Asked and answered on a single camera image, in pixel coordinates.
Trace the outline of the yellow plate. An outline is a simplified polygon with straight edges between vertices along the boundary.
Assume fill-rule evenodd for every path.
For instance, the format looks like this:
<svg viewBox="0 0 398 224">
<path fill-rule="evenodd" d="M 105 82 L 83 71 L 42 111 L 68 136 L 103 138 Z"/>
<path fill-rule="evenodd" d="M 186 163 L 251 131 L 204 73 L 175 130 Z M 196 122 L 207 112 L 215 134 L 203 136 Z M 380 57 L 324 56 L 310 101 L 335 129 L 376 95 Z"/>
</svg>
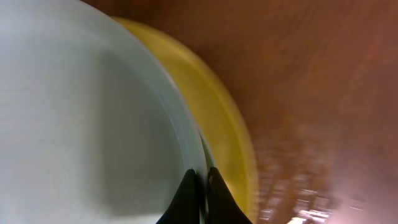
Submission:
<svg viewBox="0 0 398 224">
<path fill-rule="evenodd" d="M 189 48 L 171 36 L 129 19 L 116 18 L 134 34 L 173 78 L 205 140 L 209 155 L 235 202 L 257 223 L 256 160 L 243 118 L 219 78 Z"/>
</svg>

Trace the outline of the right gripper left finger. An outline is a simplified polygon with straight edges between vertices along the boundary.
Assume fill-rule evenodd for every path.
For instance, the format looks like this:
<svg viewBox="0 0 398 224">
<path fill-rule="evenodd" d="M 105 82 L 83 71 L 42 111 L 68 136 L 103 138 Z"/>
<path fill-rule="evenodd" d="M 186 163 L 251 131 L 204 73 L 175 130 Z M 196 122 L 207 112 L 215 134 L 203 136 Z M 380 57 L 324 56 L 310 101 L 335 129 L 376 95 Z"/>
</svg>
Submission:
<svg viewBox="0 0 398 224">
<path fill-rule="evenodd" d="M 186 171 L 169 207 L 156 224 L 199 224 L 201 185 L 193 169 Z"/>
</svg>

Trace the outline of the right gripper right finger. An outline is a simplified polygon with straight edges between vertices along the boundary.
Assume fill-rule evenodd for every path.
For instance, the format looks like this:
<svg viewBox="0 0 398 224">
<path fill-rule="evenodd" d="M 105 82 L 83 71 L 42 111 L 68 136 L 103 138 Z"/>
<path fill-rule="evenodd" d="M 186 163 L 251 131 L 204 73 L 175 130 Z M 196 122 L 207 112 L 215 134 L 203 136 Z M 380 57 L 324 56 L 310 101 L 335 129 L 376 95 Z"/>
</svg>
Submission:
<svg viewBox="0 0 398 224">
<path fill-rule="evenodd" d="M 206 197 L 209 224 L 252 224 L 234 201 L 216 167 L 210 167 Z"/>
</svg>

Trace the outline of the light blue plate top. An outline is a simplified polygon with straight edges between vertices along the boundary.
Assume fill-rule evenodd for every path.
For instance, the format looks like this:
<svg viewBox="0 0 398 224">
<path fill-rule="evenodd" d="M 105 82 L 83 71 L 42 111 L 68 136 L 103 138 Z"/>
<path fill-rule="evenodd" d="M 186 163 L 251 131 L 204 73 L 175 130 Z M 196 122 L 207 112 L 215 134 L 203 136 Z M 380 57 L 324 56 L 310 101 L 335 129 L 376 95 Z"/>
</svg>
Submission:
<svg viewBox="0 0 398 224">
<path fill-rule="evenodd" d="M 169 74 L 81 1 L 1 2 L 1 222 L 155 223 L 198 128 Z"/>
</svg>

